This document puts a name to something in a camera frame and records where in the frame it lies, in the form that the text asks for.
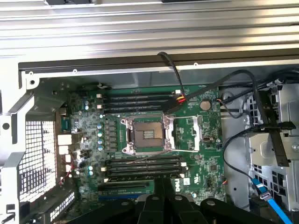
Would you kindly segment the blue expansion slot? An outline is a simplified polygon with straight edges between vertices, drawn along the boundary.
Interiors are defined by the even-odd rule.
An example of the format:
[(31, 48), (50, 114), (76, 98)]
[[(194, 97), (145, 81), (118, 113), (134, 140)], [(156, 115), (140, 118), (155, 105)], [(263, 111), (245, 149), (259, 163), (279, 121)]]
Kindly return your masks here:
[(138, 197), (136, 196), (99, 196), (99, 203), (106, 203), (112, 201), (119, 201), (119, 200), (130, 200), (136, 201)]

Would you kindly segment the black expansion slot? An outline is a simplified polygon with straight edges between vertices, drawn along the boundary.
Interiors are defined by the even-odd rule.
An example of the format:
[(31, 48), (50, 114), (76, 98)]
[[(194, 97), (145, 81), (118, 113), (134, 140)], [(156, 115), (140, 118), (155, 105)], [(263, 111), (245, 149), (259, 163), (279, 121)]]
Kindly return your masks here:
[(112, 189), (131, 189), (131, 188), (146, 188), (149, 182), (113, 182), (104, 183), (98, 186), (98, 191), (107, 191)]

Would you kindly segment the black RAM slot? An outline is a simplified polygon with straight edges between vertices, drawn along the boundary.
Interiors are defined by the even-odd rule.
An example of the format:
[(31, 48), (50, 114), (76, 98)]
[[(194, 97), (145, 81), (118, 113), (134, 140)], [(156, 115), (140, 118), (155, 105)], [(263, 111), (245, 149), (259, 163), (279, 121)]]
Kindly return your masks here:
[(124, 167), (124, 166), (155, 166), (155, 165), (178, 165), (186, 166), (186, 162), (181, 161), (141, 161), (141, 162), (111, 162), (107, 164), (107, 167)]
[(106, 160), (106, 162), (132, 162), (132, 161), (145, 161), (145, 160), (168, 160), (168, 159), (181, 159), (181, 155), (169, 155), (169, 156), (154, 156), (154, 157), (146, 157), (146, 158), (127, 158), (127, 159), (111, 159)]
[(150, 172), (150, 171), (171, 171), (171, 170), (178, 170), (178, 171), (186, 171), (188, 167), (182, 166), (164, 166), (164, 167), (102, 167), (100, 168), (101, 172), (133, 172), (133, 171), (142, 171), (142, 172)]
[(95, 96), (96, 98), (104, 98), (106, 97), (143, 97), (143, 96), (176, 96), (180, 95), (181, 93), (173, 92), (134, 92), (134, 93), (120, 93), (120, 94), (108, 94), (107, 92), (104, 93), (97, 93)]
[(130, 107), (163, 107), (163, 104), (143, 104), (143, 105), (97, 105), (97, 109), (107, 109), (107, 108), (130, 108)]
[(104, 183), (108, 182), (134, 182), (147, 181), (155, 178), (180, 178), (184, 175), (183, 171), (157, 171), (157, 172), (133, 172), (133, 173), (118, 173), (109, 174), (104, 177)]
[(134, 113), (134, 112), (161, 112), (161, 108), (128, 108), (128, 109), (120, 109), (120, 108), (112, 108), (112, 109), (107, 109), (104, 111), (104, 113), (108, 114), (115, 114), (115, 113)]
[(156, 102), (156, 101), (166, 101), (172, 98), (106, 98), (104, 103), (127, 103), (127, 102)]

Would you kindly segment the thin metal locking lever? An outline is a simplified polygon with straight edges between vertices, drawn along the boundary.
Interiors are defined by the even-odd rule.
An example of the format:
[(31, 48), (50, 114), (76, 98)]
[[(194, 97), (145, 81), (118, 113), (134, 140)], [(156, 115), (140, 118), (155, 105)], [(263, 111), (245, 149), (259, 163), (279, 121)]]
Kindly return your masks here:
[(157, 157), (159, 155), (163, 155), (163, 154), (167, 154), (169, 152), (173, 151), (172, 149), (169, 149), (169, 150), (164, 150), (162, 152), (159, 152), (157, 154), (153, 154), (151, 156), (147, 156), (147, 157), (144, 157), (144, 158), (140, 158), (140, 159), (137, 159), (137, 160), (134, 160), (134, 161), (129, 161), (127, 162), (126, 164), (133, 164), (133, 163), (137, 163), (137, 162), (140, 162), (140, 161), (144, 161), (144, 160), (147, 160), (147, 159), (151, 159), (151, 158), (154, 158), (154, 157)]

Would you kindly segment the green motherboard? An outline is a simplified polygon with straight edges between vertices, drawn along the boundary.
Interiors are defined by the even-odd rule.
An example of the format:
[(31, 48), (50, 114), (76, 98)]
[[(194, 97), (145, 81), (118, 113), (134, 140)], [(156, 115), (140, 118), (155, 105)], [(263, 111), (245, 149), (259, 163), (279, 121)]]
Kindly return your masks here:
[[(225, 199), (223, 183), (224, 162), (222, 158), (222, 128), (221, 107), (218, 103), (219, 89), (215, 87), (192, 99), (186, 100), (185, 96), (201, 89), (200, 85), (179, 86), (152, 86), (128, 89), (113, 89), (108, 86), (83, 87), (67, 95), (66, 101), (59, 109), (61, 118), (61, 133), (72, 136), (72, 170), (67, 173), (72, 177), (78, 188), (79, 206), (82, 209), (91, 208), (99, 203), (99, 196), (136, 196), (152, 194), (154, 180), (147, 180), (146, 188), (112, 189), (98, 191), (98, 186), (104, 184), (104, 177), (118, 172), (101, 172), (100, 168), (107, 167), (111, 159), (144, 158), (149, 155), (132, 156), (124, 154), (122, 149), (126, 146), (126, 127), (120, 123), (122, 118), (135, 115), (163, 114), (173, 119), (175, 149), (167, 154), (181, 155), (181, 159), (150, 160), (150, 161), (181, 161), (186, 162), (188, 170), (183, 171), (180, 178), (169, 178), (176, 193), (190, 194), (196, 204), (206, 198), (215, 197)], [(177, 92), (176, 96), (143, 96), (143, 97), (104, 97), (96, 98), (97, 93), (108, 94), (134, 93), (134, 92)], [(156, 102), (127, 102), (104, 103), (106, 98), (172, 98)], [(199, 104), (202, 100), (210, 100), (212, 108), (203, 111)], [(163, 107), (130, 107), (136, 108), (161, 108), (161, 112), (134, 112), (106, 114), (105, 110), (97, 109), (97, 105), (143, 105), (163, 104)], [(197, 116), (202, 130), (202, 140), (199, 152), (192, 153), (194, 149), (194, 134), (192, 119), (175, 119), (175, 117)]]

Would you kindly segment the CPU socket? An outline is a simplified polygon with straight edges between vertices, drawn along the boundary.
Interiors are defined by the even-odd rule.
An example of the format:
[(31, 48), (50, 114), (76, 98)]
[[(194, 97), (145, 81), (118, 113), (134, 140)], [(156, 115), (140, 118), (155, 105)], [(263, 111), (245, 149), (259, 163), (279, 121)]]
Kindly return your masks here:
[(135, 115), (122, 118), (120, 123), (126, 127), (124, 154), (156, 155), (175, 149), (172, 117), (163, 114)]

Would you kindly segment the metal socket cover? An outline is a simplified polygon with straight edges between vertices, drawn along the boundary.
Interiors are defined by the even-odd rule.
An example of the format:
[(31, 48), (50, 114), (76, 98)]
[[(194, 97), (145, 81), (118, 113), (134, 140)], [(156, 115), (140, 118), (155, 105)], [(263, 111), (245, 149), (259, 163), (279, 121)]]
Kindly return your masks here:
[(197, 116), (175, 117), (175, 119), (182, 119), (182, 118), (192, 119), (192, 121), (193, 121), (192, 129), (195, 131), (195, 134), (193, 135), (194, 136), (194, 149), (189, 150), (189, 152), (192, 152), (192, 153), (199, 152), (199, 144), (200, 144), (200, 141), (202, 140), (202, 130), (198, 123), (198, 117)]

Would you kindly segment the silver metal drive cage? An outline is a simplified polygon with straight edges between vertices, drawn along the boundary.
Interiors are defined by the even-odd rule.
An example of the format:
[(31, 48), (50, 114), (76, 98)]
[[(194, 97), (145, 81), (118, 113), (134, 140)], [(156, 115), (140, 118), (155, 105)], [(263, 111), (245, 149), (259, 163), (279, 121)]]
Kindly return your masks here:
[(288, 167), (280, 167), (268, 133), (249, 137), (252, 176), (272, 193), (278, 204), (289, 211), (299, 210), (299, 84), (286, 84), (271, 95), (277, 122), (291, 121), (296, 128), (280, 135)]

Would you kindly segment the silver coin cell battery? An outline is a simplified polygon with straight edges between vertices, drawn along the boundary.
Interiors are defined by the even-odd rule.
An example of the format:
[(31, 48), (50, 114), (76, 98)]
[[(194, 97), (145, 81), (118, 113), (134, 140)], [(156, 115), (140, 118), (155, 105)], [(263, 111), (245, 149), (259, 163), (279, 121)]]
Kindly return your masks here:
[(203, 111), (208, 111), (212, 108), (212, 103), (210, 100), (205, 99), (200, 102), (199, 106)]

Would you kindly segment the silver rear port block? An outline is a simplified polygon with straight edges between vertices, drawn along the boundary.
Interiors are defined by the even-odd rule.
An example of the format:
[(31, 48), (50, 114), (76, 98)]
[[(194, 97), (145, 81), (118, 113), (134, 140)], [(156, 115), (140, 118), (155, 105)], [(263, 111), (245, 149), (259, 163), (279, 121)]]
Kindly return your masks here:
[(72, 170), (72, 136), (71, 134), (60, 134), (57, 136), (58, 158), (60, 159), (62, 170), (66, 173)]

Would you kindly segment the open silver PC case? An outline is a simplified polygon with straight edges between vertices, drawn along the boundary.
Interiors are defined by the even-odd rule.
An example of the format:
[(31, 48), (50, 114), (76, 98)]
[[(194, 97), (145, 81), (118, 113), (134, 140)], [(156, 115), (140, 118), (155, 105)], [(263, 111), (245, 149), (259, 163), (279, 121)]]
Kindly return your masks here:
[(57, 143), (59, 109), (70, 92), (85, 86), (186, 85), (201, 86), (186, 95), (186, 100), (219, 89), (222, 201), (275, 224), (299, 224), (299, 210), (289, 211), (278, 204), (252, 176), (248, 142), (251, 135), (268, 133), (278, 165), (289, 166), (280, 134), (296, 126), (291, 121), (277, 122), (271, 102), (271, 95), (286, 84), (299, 84), (298, 55), (207, 63), (192, 55), (164, 52), (39, 62), (0, 59), (0, 224), (67, 224), (108, 203), (80, 208), (75, 181), (62, 170)]

